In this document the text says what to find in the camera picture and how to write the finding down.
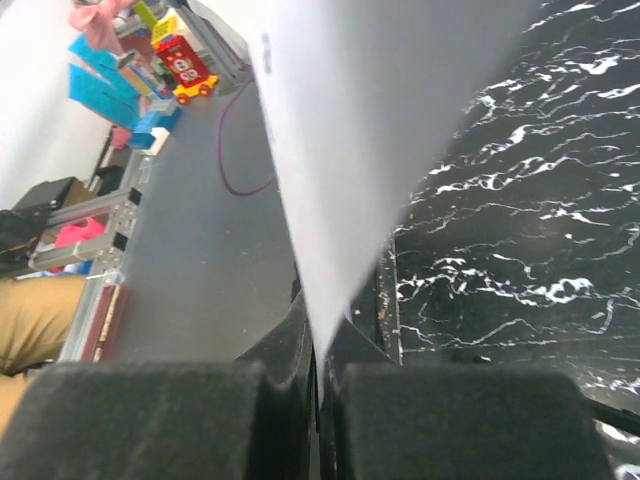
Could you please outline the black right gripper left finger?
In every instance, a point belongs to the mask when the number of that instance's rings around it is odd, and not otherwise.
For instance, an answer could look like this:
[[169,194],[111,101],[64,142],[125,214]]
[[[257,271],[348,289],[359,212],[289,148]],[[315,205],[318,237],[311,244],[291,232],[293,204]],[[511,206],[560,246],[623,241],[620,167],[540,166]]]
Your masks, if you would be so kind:
[[302,296],[230,363],[58,364],[1,442],[5,479],[305,479],[312,346]]

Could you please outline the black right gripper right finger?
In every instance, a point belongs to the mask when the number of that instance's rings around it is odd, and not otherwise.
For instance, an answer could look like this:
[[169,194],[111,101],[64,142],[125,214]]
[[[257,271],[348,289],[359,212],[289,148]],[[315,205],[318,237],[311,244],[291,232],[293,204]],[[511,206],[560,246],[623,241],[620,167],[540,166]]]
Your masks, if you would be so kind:
[[326,479],[610,479],[586,401],[554,371],[401,366],[351,322],[327,353]]

